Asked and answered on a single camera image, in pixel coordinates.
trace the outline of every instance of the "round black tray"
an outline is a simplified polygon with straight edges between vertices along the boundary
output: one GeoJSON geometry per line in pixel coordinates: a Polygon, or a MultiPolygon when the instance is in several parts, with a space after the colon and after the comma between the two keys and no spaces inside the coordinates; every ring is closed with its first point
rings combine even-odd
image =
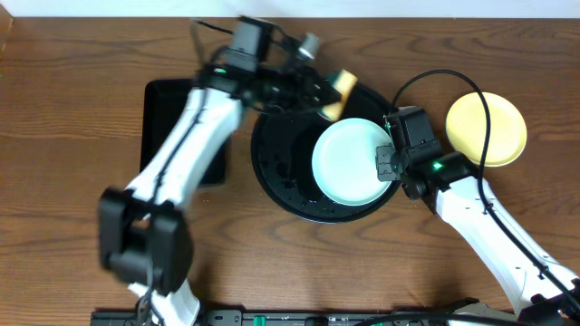
{"type": "MultiPolygon", "coordinates": [[[[363,118],[384,127],[383,114],[391,110],[391,104],[381,95],[358,83],[343,118],[363,118]]],[[[391,182],[382,196],[362,206],[340,205],[326,197],[314,181],[312,153],[316,141],[330,126],[316,113],[263,114],[252,134],[252,165],[262,188],[286,211],[314,222],[350,222],[383,206],[401,182],[391,182]]]]}

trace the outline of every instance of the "yellow sponge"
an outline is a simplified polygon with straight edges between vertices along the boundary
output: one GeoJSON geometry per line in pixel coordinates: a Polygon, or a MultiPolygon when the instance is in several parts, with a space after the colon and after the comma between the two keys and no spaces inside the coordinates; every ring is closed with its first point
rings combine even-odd
{"type": "Polygon", "coordinates": [[[351,91],[353,90],[354,85],[356,85],[357,80],[356,76],[350,72],[341,70],[334,80],[333,87],[343,95],[343,98],[340,102],[329,104],[321,108],[318,114],[331,122],[338,121],[343,114],[344,105],[346,105],[348,97],[351,95],[351,91]]]}

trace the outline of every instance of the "wooden table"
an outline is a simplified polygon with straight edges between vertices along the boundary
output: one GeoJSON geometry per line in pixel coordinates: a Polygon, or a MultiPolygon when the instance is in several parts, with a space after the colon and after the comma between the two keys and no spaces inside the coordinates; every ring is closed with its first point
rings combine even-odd
{"type": "MultiPolygon", "coordinates": [[[[276,20],[317,33],[317,65],[345,68],[387,98],[430,69],[466,73],[522,112],[527,147],[487,170],[504,206],[556,259],[580,272],[580,24],[560,20],[276,20]]],[[[211,20],[233,27],[233,20],[211,20]]],[[[138,173],[147,82],[198,68],[187,19],[18,18],[0,79],[0,324],[83,325],[95,308],[136,298],[97,259],[97,199],[138,173]]],[[[208,51],[229,37],[202,35],[208,51]]],[[[400,104],[420,104],[438,136],[470,92],[430,77],[400,104]]],[[[509,309],[468,244],[402,193],[345,225],[304,221],[256,181],[249,142],[233,138],[223,187],[199,191],[188,221],[189,279],[202,300],[247,309],[388,311],[466,296],[509,309]]]]}

